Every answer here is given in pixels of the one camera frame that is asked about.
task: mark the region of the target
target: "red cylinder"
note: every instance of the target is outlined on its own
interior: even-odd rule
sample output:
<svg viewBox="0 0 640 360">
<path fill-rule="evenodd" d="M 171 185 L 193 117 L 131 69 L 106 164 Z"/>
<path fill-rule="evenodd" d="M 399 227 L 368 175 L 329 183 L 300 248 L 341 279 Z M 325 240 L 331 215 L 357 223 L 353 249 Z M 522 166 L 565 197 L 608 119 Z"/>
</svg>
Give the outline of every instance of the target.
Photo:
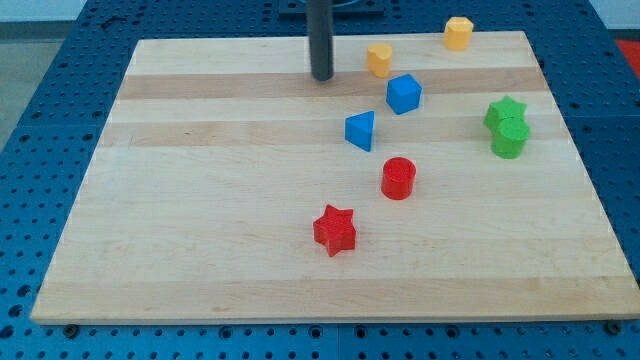
<svg viewBox="0 0 640 360">
<path fill-rule="evenodd" d="M 411 160 L 397 157 L 387 160 L 382 168 L 382 193 L 392 200 L 406 199 L 413 190 L 416 166 Z"/>
</svg>

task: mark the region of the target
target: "orange hexagon block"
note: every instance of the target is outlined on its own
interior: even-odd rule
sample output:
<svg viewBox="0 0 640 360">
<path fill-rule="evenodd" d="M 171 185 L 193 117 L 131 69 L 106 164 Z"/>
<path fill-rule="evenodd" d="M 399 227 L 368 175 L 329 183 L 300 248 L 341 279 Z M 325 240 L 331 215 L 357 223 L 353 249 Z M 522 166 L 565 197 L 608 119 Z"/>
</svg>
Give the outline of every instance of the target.
<svg viewBox="0 0 640 360">
<path fill-rule="evenodd" d="M 379 78 L 386 78 L 391 71 L 393 49 L 386 43 L 371 44 L 367 47 L 367 69 Z"/>
<path fill-rule="evenodd" d="M 444 28 L 444 46 L 449 50 L 464 50 L 469 45 L 473 23 L 466 17 L 452 17 Z"/>
</svg>

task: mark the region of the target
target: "toy block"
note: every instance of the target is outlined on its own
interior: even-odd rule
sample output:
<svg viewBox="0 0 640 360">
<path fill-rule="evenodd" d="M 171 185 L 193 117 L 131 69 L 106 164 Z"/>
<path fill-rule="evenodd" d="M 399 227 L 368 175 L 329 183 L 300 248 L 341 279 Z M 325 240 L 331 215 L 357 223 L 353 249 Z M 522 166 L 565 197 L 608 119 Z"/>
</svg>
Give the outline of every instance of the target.
<svg viewBox="0 0 640 360">
<path fill-rule="evenodd" d="M 417 109 L 421 94 L 422 86 L 411 74 L 399 76 L 387 83 L 387 104 L 397 115 Z"/>
<path fill-rule="evenodd" d="M 382 193 L 391 200 L 403 200 L 411 195 L 416 177 L 416 166 L 411 160 L 396 157 L 382 167 Z"/>
<path fill-rule="evenodd" d="M 509 118 L 518 118 L 524 121 L 524 112 L 527 109 L 527 104 L 517 102 L 509 96 L 505 96 L 500 101 L 489 104 L 487 115 L 484 117 L 484 125 L 488 127 L 491 132 L 495 132 L 500 121 Z"/>
<path fill-rule="evenodd" d="M 327 248 L 329 257 L 356 248 L 356 228 L 352 219 L 353 209 L 339 210 L 327 205 L 324 215 L 313 222 L 314 240 Z"/>
<path fill-rule="evenodd" d="M 449 50 L 464 50 L 469 46 L 473 23 L 466 17 L 452 17 L 444 28 L 444 46 Z"/>
<path fill-rule="evenodd" d="M 344 138 L 364 151 L 371 151 L 375 112 L 350 116 L 344 122 Z"/>
<path fill-rule="evenodd" d="M 531 134 L 525 122 L 526 109 L 527 104 L 517 102 L 509 96 L 489 105 L 484 124 L 491 130 L 491 151 L 497 156 L 515 159 L 522 153 Z"/>
<path fill-rule="evenodd" d="M 493 134 L 491 151 L 503 159 L 515 159 L 522 153 L 531 131 L 529 126 L 517 118 L 500 122 Z"/>
<path fill-rule="evenodd" d="M 371 44 L 367 47 L 367 69 L 379 78 L 386 78 L 391 71 L 393 49 L 386 43 Z"/>
</svg>

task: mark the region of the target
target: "blue pegboard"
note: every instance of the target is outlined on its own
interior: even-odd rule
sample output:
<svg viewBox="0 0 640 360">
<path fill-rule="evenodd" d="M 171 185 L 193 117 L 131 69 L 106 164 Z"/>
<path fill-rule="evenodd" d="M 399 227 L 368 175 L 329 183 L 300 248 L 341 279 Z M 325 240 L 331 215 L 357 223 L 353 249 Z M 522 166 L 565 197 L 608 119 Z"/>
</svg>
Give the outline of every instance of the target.
<svg viewBox="0 0 640 360">
<path fill-rule="evenodd" d="M 304 35 L 275 0 L 88 0 L 0 154 L 0 359 L 640 358 L 640 322 L 81 327 L 28 318 L 141 38 Z M 612 226 L 640 277 L 640 91 L 595 11 L 575 1 L 386 0 L 338 34 L 524 30 Z"/>
</svg>

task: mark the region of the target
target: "red star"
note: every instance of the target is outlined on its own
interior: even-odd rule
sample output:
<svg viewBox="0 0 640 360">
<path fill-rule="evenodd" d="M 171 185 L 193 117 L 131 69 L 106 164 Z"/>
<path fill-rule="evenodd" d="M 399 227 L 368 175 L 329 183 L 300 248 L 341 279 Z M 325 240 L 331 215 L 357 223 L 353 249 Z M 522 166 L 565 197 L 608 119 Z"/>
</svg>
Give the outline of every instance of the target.
<svg viewBox="0 0 640 360">
<path fill-rule="evenodd" d="M 339 210 L 327 205 L 324 215 L 313 222 L 313 237 L 327 248 L 330 257 L 340 250 L 356 248 L 356 228 L 352 218 L 353 209 Z"/>
</svg>

